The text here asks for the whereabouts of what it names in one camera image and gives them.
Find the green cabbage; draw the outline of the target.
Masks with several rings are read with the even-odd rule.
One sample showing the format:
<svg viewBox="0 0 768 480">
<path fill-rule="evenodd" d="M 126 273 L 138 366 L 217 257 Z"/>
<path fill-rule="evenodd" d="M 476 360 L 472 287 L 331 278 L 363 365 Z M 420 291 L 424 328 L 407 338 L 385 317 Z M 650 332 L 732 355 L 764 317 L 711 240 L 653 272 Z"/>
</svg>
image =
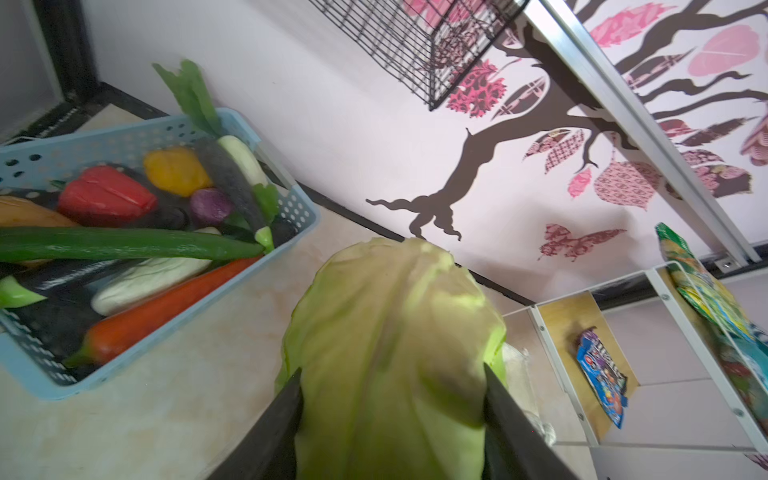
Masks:
<svg viewBox="0 0 768 480">
<path fill-rule="evenodd" d="M 478 479 L 485 374 L 506 327 L 472 275 L 424 240 L 333 255 L 292 312 L 275 385 L 298 375 L 301 479 Z"/>
</svg>

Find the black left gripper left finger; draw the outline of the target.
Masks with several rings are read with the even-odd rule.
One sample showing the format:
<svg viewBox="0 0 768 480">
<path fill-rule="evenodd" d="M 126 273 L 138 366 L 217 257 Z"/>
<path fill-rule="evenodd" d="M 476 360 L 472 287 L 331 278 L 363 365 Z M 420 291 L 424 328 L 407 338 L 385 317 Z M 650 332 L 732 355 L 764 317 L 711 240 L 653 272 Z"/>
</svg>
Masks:
<svg viewBox="0 0 768 480">
<path fill-rule="evenodd" d="M 297 369 L 243 439 L 208 479 L 297 478 L 295 436 L 302 411 L 301 369 Z"/>
</svg>

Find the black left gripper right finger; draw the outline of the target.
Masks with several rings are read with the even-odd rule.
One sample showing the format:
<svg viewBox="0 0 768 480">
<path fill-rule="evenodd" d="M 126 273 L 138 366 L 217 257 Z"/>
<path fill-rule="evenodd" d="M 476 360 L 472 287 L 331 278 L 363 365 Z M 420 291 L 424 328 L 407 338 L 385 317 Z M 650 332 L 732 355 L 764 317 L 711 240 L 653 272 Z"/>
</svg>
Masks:
<svg viewBox="0 0 768 480">
<path fill-rule="evenodd" d="M 488 480 L 577 480 L 574 472 L 546 445 L 488 364 L 484 469 Z"/>
</svg>

